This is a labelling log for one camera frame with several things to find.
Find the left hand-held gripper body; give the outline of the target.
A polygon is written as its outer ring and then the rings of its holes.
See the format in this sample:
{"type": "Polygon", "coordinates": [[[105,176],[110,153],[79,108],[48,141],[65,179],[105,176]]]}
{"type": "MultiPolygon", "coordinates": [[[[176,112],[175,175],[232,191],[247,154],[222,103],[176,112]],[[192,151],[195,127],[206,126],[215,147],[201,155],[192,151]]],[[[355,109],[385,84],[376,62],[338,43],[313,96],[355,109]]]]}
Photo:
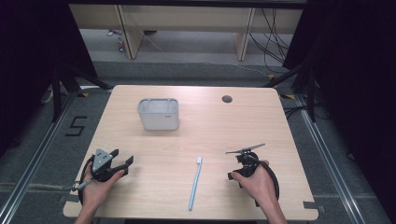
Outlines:
{"type": "Polygon", "coordinates": [[[107,182],[114,174],[115,168],[111,167],[112,160],[114,158],[101,148],[98,148],[95,152],[92,162],[92,176],[99,182],[107,182]]]}

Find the white toothbrush holder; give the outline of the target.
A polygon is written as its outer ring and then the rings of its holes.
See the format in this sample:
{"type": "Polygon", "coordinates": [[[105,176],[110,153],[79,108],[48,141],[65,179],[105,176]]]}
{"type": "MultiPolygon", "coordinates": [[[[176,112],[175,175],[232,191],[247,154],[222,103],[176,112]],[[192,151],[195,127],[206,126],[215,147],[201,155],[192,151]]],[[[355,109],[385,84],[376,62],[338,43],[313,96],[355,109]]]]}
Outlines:
{"type": "Polygon", "coordinates": [[[142,99],[138,104],[137,112],[146,130],[173,131],[179,127],[177,99],[142,99]]]}

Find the person's left hand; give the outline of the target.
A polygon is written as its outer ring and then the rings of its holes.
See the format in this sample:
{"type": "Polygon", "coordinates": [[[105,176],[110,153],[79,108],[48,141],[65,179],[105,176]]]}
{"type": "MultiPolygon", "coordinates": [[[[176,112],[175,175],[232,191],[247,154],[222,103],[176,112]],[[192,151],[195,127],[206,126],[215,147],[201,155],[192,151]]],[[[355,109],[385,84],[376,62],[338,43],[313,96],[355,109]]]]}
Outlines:
{"type": "Polygon", "coordinates": [[[106,182],[100,182],[97,180],[92,180],[83,189],[83,204],[81,209],[81,214],[89,217],[93,217],[98,210],[98,208],[106,200],[112,187],[122,178],[124,172],[117,171],[112,177],[110,177],[106,182]]]}

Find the blue toothbrush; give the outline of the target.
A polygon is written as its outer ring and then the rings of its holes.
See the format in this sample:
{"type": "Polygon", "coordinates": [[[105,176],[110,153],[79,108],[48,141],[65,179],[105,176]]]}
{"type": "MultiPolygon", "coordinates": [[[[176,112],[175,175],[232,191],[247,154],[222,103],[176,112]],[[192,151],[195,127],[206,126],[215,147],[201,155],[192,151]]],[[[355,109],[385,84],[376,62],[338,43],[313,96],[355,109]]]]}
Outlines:
{"type": "Polygon", "coordinates": [[[193,208],[195,194],[196,194],[198,181],[199,181],[199,176],[200,176],[201,169],[202,169],[202,164],[203,164],[203,157],[198,157],[197,160],[196,160],[196,164],[197,164],[197,170],[196,170],[195,177],[194,177],[193,184],[192,184],[192,188],[191,188],[191,196],[190,196],[189,206],[188,206],[189,211],[191,211],[192,208],[193,208]]]}

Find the metal floor rail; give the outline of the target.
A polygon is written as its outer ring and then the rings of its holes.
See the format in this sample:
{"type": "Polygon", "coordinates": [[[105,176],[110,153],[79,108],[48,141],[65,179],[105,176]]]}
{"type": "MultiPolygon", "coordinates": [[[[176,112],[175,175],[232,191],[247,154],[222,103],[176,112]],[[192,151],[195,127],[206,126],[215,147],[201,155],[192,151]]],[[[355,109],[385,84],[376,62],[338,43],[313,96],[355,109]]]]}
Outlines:
{"type": "Polygon", "coordinates": [[[71,104],[75,101],[77,97],[77,93],[68,93],[64,99],[64,102],[61,104],[61,112],[58,118],[53,121],[49,128],[47,129],[43,139],[40,142],[40,145],[35,151],[32,159],[30,159],[29,163],[24,169],[19,181],[14,185],[11,193],[9,194],[5,204],[0,209],[0,224],[9,224],[12,220],[14,214],[18,210],[18,207],[21,204],[21,201],[28,190],[32,180],[37,173],[42,161],[44,160],[45,156],[47,155],[50,145],[52,144],[53,140],[57,132],[60,130],[64,122],[64,117],[68,112],[71,104]]]}
{"type": "Polygon", "coordinates": [[[343,175],[340,173],[340,170],[318,129],[318,125],[311,119],[306,109],[302,111],[302,116],[304,118],[305,125],[313,138],[318,153],[320,154],[320,157],[322,158],[328,174],[334,184],[337,194],[346,209],[346,213],[349,216],[351,223],[366,224],[366,219],[364,218],[357,201],[352,195],[351,190],[347,186],[343,175]]]}

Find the black metal stand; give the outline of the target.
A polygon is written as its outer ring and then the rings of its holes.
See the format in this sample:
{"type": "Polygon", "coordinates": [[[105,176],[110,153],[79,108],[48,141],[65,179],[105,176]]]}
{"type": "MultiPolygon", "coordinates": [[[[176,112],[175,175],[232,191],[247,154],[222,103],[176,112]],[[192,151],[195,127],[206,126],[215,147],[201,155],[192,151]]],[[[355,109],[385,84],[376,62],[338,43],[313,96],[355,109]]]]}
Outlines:
{"type": "Polygon", "coordinates": [[[315,119],[315,75],[312,67],[308,62],[303,62],[297,65],[295,68],[289,70],[286,74],[271,80],[268,84],[263,85],[264,88],[273,88],[277,84],[295,76],[294,82],[291,86],[293,92],[301,92],[307,90],[307,113],[308,117],[313,122],[315,119]]]}
{"type": "Polygon", "coordinates": [[[53,93],[53,119],[56,121],[63,112],[63,103],[61,100],[61,86],[64,86],[68,93],[78,93],[81,90],[76,77],[91,82],[103,90],[112,90],[113,86],[106,84],[97,76],[92,76],[89,73],[83,72],[75,66],[67,63],[56,63],[51,74],[52,93],[53,93]]]}

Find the light wooden desk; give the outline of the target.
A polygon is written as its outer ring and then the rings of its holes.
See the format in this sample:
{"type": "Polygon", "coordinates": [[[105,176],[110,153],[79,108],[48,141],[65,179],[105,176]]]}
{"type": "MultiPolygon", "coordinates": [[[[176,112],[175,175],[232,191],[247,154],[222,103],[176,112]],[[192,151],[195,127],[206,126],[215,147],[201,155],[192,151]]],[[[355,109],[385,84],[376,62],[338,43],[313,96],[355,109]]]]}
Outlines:
{"type": "Polygon", "coordinates": [[[235,7],[154,7],[71,4],[80,29],[119,30],[128,58],[137,56],[146,31],[232,33],[237,59],[243,61],[251,33],[292,35],[300,9],[235,7]]]}

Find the dark curtain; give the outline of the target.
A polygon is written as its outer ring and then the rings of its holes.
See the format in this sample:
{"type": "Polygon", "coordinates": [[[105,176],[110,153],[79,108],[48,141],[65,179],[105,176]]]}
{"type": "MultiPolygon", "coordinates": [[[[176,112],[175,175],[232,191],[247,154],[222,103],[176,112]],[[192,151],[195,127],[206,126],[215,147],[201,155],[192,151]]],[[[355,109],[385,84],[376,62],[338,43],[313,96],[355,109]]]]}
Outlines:
{"type": "Polygon", "coordinates": [[[306,56],[341,1],[315,67],[327,108],[390,222],[396,224],[396,0],[306,0],[284,66],[306,56]]]}
{"type": "Polygon", "coordinates": [[[60,63],[96,75],[70,6],[0,0],[0,157],[21,134],[60,63]]]}

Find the person's right hand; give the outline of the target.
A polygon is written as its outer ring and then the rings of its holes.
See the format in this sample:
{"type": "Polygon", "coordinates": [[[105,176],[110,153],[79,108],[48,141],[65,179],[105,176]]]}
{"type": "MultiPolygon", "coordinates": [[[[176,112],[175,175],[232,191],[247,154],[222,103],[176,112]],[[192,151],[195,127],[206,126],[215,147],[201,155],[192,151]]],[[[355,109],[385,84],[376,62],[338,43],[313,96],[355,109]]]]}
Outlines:
{"type": "Polygon", "coordinates": [[[273,179],[262,165],[259,165],[250,177],[244,177],[237,172],[231,172],[231,177],[262,209],[278,203],[273,179]]]}

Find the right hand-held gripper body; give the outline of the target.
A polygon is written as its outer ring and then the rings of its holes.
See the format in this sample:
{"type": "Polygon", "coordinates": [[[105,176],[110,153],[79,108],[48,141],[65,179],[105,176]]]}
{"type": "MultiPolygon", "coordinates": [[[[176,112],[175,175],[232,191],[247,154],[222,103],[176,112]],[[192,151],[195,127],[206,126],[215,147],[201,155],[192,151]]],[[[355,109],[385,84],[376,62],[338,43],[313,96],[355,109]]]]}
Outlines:
{"type": "Polygon", "coordinates": [[[259,165],[263,165],[263,163],[259,160],[259,157],[256,153],[253,152],[253,149],[263,147],[264,143],[258,144],[253,147],[245,147],[239,150],[236,150],[236,159],[239,163],[242,164],[242,167],[237,170],[233,170],[234,173],[238,173],[243,177],[252,176],[257,167],[259,165]]]}

